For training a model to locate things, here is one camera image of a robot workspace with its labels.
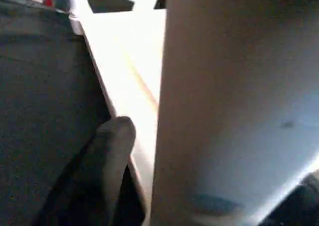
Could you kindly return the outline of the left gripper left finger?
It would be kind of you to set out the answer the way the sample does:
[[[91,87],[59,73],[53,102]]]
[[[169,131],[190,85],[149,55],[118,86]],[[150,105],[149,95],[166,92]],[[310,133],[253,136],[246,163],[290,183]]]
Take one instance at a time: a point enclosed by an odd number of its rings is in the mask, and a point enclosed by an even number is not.
[[[65,166],[34,226],[111,226],[136,139],[128,116],[101,124]]]

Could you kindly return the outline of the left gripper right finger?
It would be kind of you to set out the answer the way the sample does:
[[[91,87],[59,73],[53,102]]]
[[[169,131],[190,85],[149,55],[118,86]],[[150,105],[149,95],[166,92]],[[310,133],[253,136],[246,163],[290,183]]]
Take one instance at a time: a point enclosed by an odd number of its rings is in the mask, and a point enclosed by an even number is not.
[[[305,177],[271,212],[261,226],[318,226],[319,172]]]

